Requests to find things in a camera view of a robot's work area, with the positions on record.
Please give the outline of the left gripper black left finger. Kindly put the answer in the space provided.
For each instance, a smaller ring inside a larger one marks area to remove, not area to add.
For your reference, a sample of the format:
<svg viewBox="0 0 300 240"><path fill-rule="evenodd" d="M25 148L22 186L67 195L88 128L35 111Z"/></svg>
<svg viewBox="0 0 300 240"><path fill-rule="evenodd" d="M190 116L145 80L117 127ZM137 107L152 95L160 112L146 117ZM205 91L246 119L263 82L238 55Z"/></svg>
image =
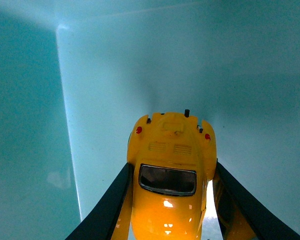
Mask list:
<svg viewBox="0 0 300 240"><path fill-rule="evenodd" d="M134 167L126 163L68 240L126 240L132 214Z"/></svg>

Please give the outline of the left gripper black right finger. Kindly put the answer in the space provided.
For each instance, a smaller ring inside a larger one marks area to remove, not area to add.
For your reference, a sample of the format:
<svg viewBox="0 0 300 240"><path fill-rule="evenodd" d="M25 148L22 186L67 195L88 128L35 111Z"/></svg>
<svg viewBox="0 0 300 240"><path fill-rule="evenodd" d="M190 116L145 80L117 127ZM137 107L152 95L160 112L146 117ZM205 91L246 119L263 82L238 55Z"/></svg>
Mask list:
<svg viewBox="0 0 300 240"><path fill-rule="evenodd" d="M298 233L270 212L219 162L212 185L224 240L300 240Z"/></svg>

